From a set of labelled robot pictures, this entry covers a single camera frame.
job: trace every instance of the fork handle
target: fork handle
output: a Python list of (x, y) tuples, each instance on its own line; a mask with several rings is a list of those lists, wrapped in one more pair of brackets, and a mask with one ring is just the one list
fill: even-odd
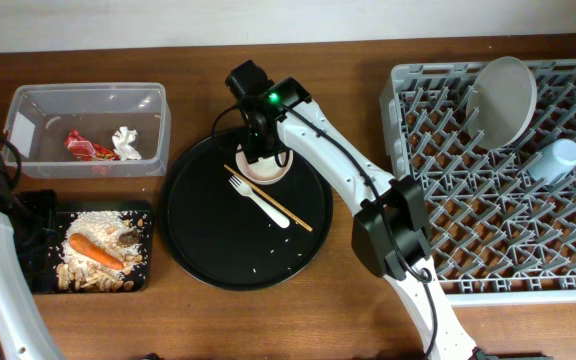
[(262, 200), (259, 196), (257, 196), (257, 194), (252, 193), (250, 195), (250, 198), (252, 199), (252, 201), (255, 202), (255, 204), (259, 205), (261, 210), (263, 210), (266, 213), (266, 215), (268, 215), (271, 219), (273, 219), (273, 221), (276, 222), (280, 228), (285, 229), (290, 225), (290, 220), (288, 220), (288, 218), (285, 217), (284, 214), (280, 213), (272, 205)]

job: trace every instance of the white crumpled tissue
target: white crumpled tissue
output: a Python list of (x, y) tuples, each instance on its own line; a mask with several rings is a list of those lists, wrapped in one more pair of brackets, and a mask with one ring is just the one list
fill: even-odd
[(141, 160), (141, 155), (130, 143), (137, 139), (137, 130), (128, 130), (122, 126), (112, 136), (112, 143), (115, 144), (115, 153), (120, 160)]

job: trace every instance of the wooden table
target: wooden table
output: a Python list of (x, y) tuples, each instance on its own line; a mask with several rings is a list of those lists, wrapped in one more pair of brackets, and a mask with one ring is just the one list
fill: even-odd
[[(0, 131), (15, 89), (24, 84), (160, 82), (172, 112), (170, 161), (204, 138), (233, 103), (230, 70), (254, 59), (275, 80), (293, 76), (355, 146), (389, 169), (379, 94), (402, 63), (576, 58), (575, 36), (427, 39), (359, 43), (170, 48), (0, 55)], [(237, 116), (230, 119), (232, 124)], [(160, 178), (35, 180), (21, 190), (53, 188), (60, 199), (146, 199)], [(373, 277), (350, 248), (352, 218), (335, 194), (330, 235), (319, 255), (290, 281), (229, 292), (188, 275), (156, 236), (151, 282), (140, 293), (36, 296), (68, 358), (414, 359), (421, 341), (395, 292)], [(576, 304), (456, 309), (477, 344), (492, 354), (576, 359)]]

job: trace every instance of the green light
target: green light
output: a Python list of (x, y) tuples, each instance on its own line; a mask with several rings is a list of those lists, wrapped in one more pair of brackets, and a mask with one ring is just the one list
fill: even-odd
[(270, 95), (268, 95), (268, 100), (272, 103), (277, 103), (279, 102), (279, 95), (277, 95), (277, 93), (270, 93)]

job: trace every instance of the fork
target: fork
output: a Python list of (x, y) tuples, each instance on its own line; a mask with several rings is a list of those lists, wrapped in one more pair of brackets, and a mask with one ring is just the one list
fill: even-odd
[(282, 229), (285, 229), (290, 225), (290, 220), (284, 216), (284, 214), (280, 213), (277, 209), (275, 209), (272, 205), (268, 204), (264, 200), (262, 200), (257, 194), (252, 191), (252, 188), (246, 184), (245, 182), (241, 181), (238, 177), (233, 176), (228, 180), (230, 185), (237, 190), (237, 192), (241, 196), (249, 197), (252, 201), (257, 204), (261, 210), (263, 210), (266, 215), (268, 215), (274, 222), (279, 225)]

